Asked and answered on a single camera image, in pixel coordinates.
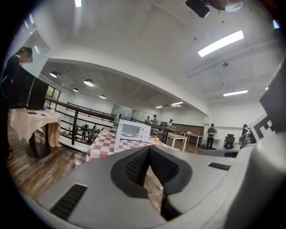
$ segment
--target wooden floor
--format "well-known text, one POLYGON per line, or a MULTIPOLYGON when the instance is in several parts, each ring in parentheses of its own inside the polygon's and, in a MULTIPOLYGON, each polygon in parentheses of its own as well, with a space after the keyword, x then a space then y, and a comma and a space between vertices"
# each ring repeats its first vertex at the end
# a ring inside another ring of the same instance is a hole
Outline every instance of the wooden floor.
MULTIPOLYGON (((19 141, 18 134, 11 127, 8 127, 9 143, 13 148, 13 158, 7 161, 7 168, 10 172, 19 191, 36 198, 47 190, 54 182, 68 175, 71 171, 85 162, 85 155, 76 153, 67 148, 60 147, 42 158, 29 157, 25 148, 25 140, 19 141)), ((36 141, 44 141, 43 135, 35 132, 36 141)), ((163 191, 159 190, 160 182, 149 169, 144 188, 155 210, 160 213, 163 191)))
MULTIPOLYGON (((173 142, 173 139, 169 139, 169 140, 167 141, 167 145, 168 145, 168 146, 172 146, 172 142, 173 142)), ((178 149, 180 149, 180 150, 182 151, 182 150, 183 150, 183 147, 184 147, 183 140, 176 140, 176 141, 175 141, 174 148, 178 148, 178 149)), ((198 147, 196 147, 196 144, 195 144, 195 143, 187 142, 187 143, 186 143, 185 152, 188 152, 188 153, 198 153, 201 149, 204 149, 204 148, 202 148, 202 146, 200 146, 199 144, 198 144, 198 147)))

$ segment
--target plate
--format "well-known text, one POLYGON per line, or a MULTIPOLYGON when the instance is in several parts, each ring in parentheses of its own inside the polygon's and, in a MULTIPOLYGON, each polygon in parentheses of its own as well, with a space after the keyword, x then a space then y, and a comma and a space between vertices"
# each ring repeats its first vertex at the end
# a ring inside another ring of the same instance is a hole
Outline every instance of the plate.
POLYGON ((104 134, 105 136, 108 136, 108 137, 114 137, 115 136, 115 134, 113 134, 113 133, 106 133, 106 134, 104 134))

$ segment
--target white tablecloth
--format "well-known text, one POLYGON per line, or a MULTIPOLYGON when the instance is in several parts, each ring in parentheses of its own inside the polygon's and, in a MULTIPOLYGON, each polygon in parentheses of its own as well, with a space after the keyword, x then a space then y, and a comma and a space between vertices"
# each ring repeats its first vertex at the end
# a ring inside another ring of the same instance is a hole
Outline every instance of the white tablecloth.
POLYGON ((13 109, 11 111, 10 125, 18 133, 19 140, 24 138, 26 142, 29 142, 32 134, 39 128, 42 128, 45 133, 45 125, 48 123, 50 146, 60 147, 61 119, 59 114, 54 113, 54 115, 51 115, 50 110, 13 109))

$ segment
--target chair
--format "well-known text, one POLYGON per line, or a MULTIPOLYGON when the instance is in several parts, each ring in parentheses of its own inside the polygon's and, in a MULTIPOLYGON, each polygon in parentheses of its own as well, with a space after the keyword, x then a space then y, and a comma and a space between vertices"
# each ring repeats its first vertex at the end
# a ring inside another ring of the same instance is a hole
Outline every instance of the chair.
POLYGON ((233 143, 234 143, 234 140, 236 138, 234 137, 233 134, 228 134, 227 137, 225 137, 225 141, 224 141, 224 148, 225 149, 232 149, 233 148, 233 143))

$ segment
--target person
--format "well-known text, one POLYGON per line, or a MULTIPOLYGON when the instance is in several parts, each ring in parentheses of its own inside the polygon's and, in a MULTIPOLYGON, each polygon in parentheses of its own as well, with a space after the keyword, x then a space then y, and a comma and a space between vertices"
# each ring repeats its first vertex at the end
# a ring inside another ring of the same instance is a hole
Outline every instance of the person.
POLYGON ((17 71, 23 63, 32 62, 32 49, 30 47, 20 48, 16 54, 10 57, 6 63, 0 81, 0 145, 2 148, 2 156, 5 159, 12 158, 12 148, 8 142, 8 111, 9 111, 9 95, 17 71))
POLYGON ((249 130, 250 130, 250 129, 248 128, 247 124, 244 124, 244 125, 243 125, 243 128, 242 128, 242 133, 241 133, 241 137, 240 137, 240 142, 242 142, 242 141, 244 140, 244 138, 245 138, 244 134, 247 133, 247 132, 249 132, 249 130))
POLYGON ((172 128, 172 121, 173 121, 173 119, 170 119, 170 122, 166 123, 166 127, 171 129, 172 128))
POLYGON ((150 121, 150 116, 147 117, 146 123, 151 123, 151 121, 150 121))
POLYGON ((215 125, 212 123, 211 127, 207 130, 208 137, 207 137, 207 143, 206 143, 206 149, 212 149, 213 142, 214 142, 214 136, 218 133, 218 130, 215 128, 215 125))
POLYGON ((158 125, 158 119, 157 119, 157 115, 153 115, 154 119, 153 119, 153 125, 158 125))

